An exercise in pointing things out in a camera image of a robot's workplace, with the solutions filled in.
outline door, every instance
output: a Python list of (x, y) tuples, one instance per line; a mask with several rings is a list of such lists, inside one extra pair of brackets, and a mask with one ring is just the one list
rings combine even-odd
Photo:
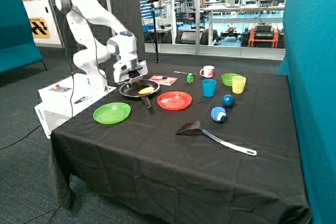
[(50, 0), (22, 0), (28, 14), (34, 42), (42, 47), (63, 47)]

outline glass window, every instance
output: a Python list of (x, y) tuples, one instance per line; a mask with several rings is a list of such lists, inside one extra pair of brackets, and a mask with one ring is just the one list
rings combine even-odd
[(146, 50), (283, 59), (285, 0), (143, 0)]

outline gray carpet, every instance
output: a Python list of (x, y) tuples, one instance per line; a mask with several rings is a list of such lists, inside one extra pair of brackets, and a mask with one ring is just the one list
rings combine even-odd
[[(0, 148), (18, 141), (39, 125), (34, 111), (40, 102), (38, 89), (70, 76), (63, 49), (40, 48), (40, 52), (48, 71), (42, 63), (36, 63), (0, 76)], [(146, 60), (149, 68), (155, 67), (154, 54), (147, 54)], [(262, 73), (275, 73), (281, 63), (164, 54), (160, 60), (200, 68), (211, 63), (236, 72)], [(112, 64), (105, 63), (108, 76), (112, 76)], [(49, 141), (41, 127), (0, 151), (0, 223), (48, 223), (57, 207), (47, 182), (48, 159)], [(96, 194), (77, 177), (72, 178), (71, 187), (81, 196), (72, 210), (60, 208), (52, 223), (165, 223), (156, 217), (140, 215), (113, 198)]]

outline pink mug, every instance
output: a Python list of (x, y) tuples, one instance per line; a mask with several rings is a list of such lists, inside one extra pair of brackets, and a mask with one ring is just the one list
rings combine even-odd
[(206, 78), (212, 78), (215, 73), (214, 66), (204, 66), (203, 69), (199, 72), (199, 74)]

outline black frying pan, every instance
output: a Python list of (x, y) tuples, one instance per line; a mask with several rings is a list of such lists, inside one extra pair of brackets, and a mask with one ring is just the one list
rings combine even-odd
[[(139, 94), (139, 91), (148, 87), (153, 87), (154, 91), (148, 94)], [(125, 97), (132, 97), (132, 98), (141, 98), (143, 103), (146, 105), (147, 108), (150, 108), (151, 102), (148, 99), (148, 96), (157, 92), (159, 90), (160, 85), (152, 80), (140, 80), (139, 84), (134, 84), (132, 86), (127, 85), (125, 83), (123, 86), (120, 87), (119, 91)]]

